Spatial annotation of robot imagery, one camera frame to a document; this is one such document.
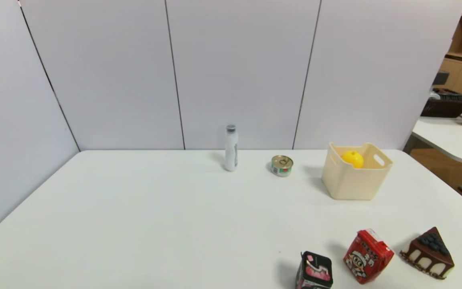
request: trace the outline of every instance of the basket handle hole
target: basket handle hole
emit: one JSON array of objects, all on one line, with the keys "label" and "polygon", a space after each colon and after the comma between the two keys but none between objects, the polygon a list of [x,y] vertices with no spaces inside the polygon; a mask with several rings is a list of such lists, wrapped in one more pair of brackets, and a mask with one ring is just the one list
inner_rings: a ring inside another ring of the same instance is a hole
[{"label": "basket handle hole", "polygon": [[377,154],[374,155],[374,160],[376,160],[382,167],[385,166],[385,161]]}]

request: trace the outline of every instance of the floor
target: floor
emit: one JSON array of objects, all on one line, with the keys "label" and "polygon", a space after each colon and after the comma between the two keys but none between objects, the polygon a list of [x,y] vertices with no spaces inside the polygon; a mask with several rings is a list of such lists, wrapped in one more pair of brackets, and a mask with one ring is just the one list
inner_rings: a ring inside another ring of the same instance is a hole
[{"label": "floor", "polygon": [[436,149],[413,149],[411,156],[462,195],[457,189],[462,185],[462,163]]}]

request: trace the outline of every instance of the desk leg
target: desk leg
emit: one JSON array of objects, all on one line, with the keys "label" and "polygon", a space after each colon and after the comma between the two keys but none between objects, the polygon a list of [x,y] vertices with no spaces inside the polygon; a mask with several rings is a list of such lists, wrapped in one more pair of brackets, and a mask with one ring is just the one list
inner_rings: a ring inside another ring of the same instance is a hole
[{"label": "desk leg", "polygon": [[416,143],[416,137],[413,134],[411,134],[411,136],[409,136],[409,139],[407,140],[407,143],[405,144],[404,149],[402,151],[407,153],[408,155],[411,155],[411,151],[415,147],[415,143]]}]

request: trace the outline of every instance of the cartoon face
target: cartoon face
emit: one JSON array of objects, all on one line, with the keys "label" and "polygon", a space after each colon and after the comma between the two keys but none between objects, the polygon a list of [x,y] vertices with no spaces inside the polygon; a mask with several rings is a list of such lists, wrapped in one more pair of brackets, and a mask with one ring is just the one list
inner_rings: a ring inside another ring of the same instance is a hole
[{"label": "cartoon face", "polygon": [[345,263],[352,271],[352,274],[354,274],[354,276],[360,276],[363,278],[367,276],[365,274],[365,265],[367,265],[367,262],[360,252],[353,251],[351,254],[349,254],[349,257],[347,258]]}]

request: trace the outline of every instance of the white wall panel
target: white wall panel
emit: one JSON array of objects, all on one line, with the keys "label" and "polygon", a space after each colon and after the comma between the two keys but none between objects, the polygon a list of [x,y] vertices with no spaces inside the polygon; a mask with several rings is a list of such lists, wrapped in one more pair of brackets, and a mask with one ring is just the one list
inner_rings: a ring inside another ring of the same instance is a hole
[{"label": "white wall panel", "polygon": [[77,152],[18,2],[0,1],[0,221]]},{"label": "white wall panel", "polygon": [[183,148],[163,0],[21,3],[82,150]]},{"label": "white wall panel", "polygon": [[296,149],[401,149],[451,43],[462,0],[324,0]]},{"label": "white wall panel", "polygon": [[317,0],[167,0],[187,149],[291,149]]}]

